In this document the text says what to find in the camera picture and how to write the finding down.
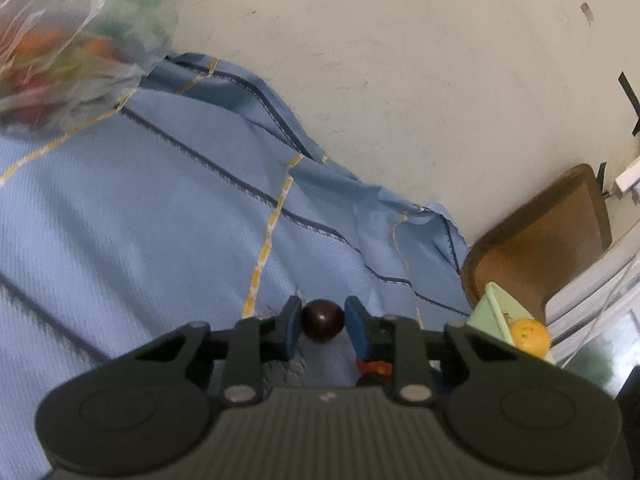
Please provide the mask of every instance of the orange ball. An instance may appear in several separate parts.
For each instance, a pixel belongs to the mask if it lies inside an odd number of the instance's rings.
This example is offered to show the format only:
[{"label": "orange ball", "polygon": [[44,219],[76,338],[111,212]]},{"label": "orange ball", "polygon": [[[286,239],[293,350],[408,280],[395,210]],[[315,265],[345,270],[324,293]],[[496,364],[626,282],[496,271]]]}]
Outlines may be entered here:
[{"label": "orange ball", "polygon": [[29,30],[15,45],[14,54],[16,56],[40,56],[59,47],[65,39],[65,32],[58,28]]},{"label": "orange ball", "polygon": [[551,336],[544,326],[535,319],[519,319],[509,327],[516,345],[527,354],[543,359],[551,348]]},{"label": "orange ball", "polygon": [[113,49],[107,40],[89,40],[80,46],[80,49],[89,56],[105,57],[113,59]]}]

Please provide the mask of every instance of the light green bowl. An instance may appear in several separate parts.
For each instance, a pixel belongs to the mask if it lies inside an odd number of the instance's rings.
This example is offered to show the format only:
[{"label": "light green bowl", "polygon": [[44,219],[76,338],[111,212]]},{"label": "light green bowl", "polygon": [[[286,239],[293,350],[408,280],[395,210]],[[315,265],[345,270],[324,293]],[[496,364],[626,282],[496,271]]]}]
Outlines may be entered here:
[{"label": "light green bowl", "polygon": [[[489,282],[484,288],[484,296],[466,323],[500,341],[515,346],[504,316],[511,318],[512,322],[524,318],[533,319],[529,311],[514,300],[506,290],[497,283]],[[546,354],[545,361],[553,365],[556,364],[550,353]]]}]

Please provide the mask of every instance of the white surface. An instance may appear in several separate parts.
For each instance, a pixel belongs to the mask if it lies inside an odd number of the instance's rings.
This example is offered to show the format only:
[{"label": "white surface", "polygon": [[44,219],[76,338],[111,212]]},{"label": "white surface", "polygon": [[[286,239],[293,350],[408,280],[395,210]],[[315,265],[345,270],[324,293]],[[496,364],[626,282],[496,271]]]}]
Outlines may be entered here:
[{"label": "white surface", "polygon": [[616,192],[625,194],[640,180],[640,156],[616,179]]},{"label": "white surface", "polygon": [[636,222],[600,259],[547,302],[546,321],[553,337],[567,330],[572,324],[569,319],[575,322],[576,315],[580,319],[583,313],[593,312],[602,306],[607,294],[618,284],[624,269],[639,251],[640,222]]},{"label": "white surface", "polygon": [[[615,325],[622,317],[632,312],[640,304],[640,283],[626,293],[622,298],[611,305],[602,316],[582,327],[571,337],[553,346],[551,355],[556,361],[561,361],[571,355],[578,347],[582,348],[589,341],[595,339],[607,328]],[[594,330],[590,333],[591,326],[596,323]]]},{"label": "white surface", "polygon": [[175,47],[258,73],[331,158],[414,202],[440,200],[472,242],[564,170],[597,168],[628,142],[638,118],[618,76],[640,92],[639,8],[180,0]]}]

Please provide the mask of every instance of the light blue cloth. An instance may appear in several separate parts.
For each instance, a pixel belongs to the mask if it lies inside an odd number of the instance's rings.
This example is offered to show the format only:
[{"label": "light blue cloth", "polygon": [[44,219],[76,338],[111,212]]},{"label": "light blue cloth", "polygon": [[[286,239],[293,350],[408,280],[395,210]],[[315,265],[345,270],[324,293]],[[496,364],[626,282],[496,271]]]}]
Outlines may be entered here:
[{"label": "light blue cloth", "polygon": [[[0,479],[49,469],[33,433],[53,387],[190,320],[241,318],[266,227],[256,313],[297,293],[439,330],[468,315],[467,248],[446,211],[326,160],[255,75],[198,54],[163,62],[117,115],[27,162],[0,190]],[[176,92],[196,76],[184,95]],[[0,137],[0,174],[47,141]],[[287,165],[301,153],[299,164]],[[306,339],[274,381],[353,384],[345,333]]]}]

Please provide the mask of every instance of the plastic bag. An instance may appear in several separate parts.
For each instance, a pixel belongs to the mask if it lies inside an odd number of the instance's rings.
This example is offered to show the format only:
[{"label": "plastic bag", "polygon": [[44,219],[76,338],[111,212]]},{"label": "plastic bag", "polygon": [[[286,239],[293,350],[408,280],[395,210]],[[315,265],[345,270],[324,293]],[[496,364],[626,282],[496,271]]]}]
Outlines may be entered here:
[{"label": "plastic bag", "polygon": [[42,136],[113,108],[169,52],[173,0],[0,0],[0,124]]}]

